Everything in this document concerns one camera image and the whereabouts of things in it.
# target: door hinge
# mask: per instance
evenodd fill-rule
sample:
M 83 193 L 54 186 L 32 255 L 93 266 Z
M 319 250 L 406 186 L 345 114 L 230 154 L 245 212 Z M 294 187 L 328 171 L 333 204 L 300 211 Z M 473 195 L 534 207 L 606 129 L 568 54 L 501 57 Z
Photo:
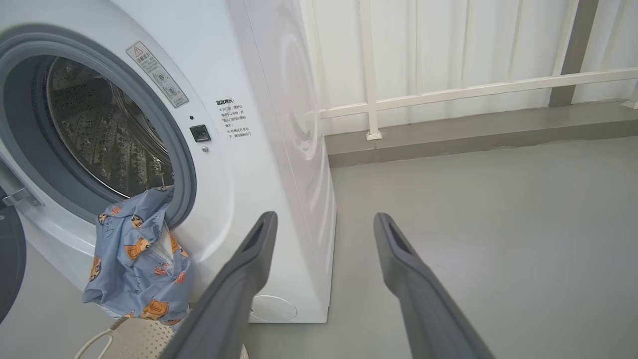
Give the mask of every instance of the door hinge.
M 20 188 L 13 194 L 2 198 L 2 202 L 7 206 L 15 206 L 23 199 L 25 199 L 32 206 L 42 205 L 42 203 L 38 202 L 38 200 L 24 187 Z

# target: basket handle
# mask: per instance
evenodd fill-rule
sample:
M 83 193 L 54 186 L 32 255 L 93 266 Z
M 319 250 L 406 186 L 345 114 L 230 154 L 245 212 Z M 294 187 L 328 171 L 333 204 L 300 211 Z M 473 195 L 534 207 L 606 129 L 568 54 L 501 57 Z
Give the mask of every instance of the basket handle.
M 104 349 L 102 349 L 102 352 L 100 353 L 100 356 L 98 356 L 98 359 L 101 359 L 102 356 L 104 355 L 104 353 L 107 351 L 108 347 L 113 342 L 113 335 L 111 333 L 114 333 L 114 332 L 115 331 L 113 331 L 113 330 L 111 330 L 111 328 L 109 328 L 109 329 L 105 330 L 104 332 L 101 332 L 100 334 L 97 334 L 95 337 L 91 338 L 88 342 L 86 342 L 86 344 L 84 344 L 80 348 L 80 351 L 78 351 L 78 353 L 73 357 L 73 359 L 81 359 L 84 356 L 84 353 L 86 353 L 86 351 L 93 345 L 93 343 L 95 343 L 96 341 L 98 341 L 98 339 L 104 337 L 105 335 L 108 335 L 108 343 L 104 347 Z

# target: gray floor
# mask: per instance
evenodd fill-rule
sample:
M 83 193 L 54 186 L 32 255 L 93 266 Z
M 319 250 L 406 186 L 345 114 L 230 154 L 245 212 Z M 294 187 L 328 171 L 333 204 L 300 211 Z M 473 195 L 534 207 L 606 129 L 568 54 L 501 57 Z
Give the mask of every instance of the gray floor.
M 638 357 L 638 137 L 333 170 L 325 325 L 251 325 L 251 359 L 411 358 L 372 232 L 392 215 L 498 358 Z
M 37 229 L 22 221 L 27 235 Z M 29 242 L 22 287 L 9 314 L 0 325 L 2 359 L 71 359 L 89 339 L 114 322 L 95 304 L 82 304 L 80 292 Z M 85 354 L 95 359 L 96 343 Z

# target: stainless steel drum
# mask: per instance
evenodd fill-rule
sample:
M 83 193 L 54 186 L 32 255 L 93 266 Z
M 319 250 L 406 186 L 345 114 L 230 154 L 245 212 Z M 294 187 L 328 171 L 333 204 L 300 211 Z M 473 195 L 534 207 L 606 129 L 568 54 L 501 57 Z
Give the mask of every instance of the stainless steel drum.
M 104 76 L 58 57 L 48 69 L 45 95 L 66 149 L 107 188 L 131 197 L 174 183 L 168 153 L 155 128 Z

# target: washing machine side panel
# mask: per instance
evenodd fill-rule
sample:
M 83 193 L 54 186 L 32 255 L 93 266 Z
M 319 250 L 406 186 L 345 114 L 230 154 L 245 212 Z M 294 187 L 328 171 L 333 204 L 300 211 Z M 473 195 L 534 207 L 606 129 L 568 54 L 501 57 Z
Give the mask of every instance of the washing machine side panel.
M 336 208 L 301 10 L 295 0 L 246 0 L 246 8 L 304 215 L 303 255 L 327 310 Z
M 325 323 L 330 284 L 322 288 L 310 253 L 302 201 L 290 165 L 285 136 L 277 121 L 274 99 L 269 91 L 262 55 L 256 46 L 252 20 L 243 0 L 228 2 L 242 59 L 259 106 L 262 123 L 283 186 L 286 211 L 279 214 L 279 230 L 268 283 L 253 301 L 251 323 Z

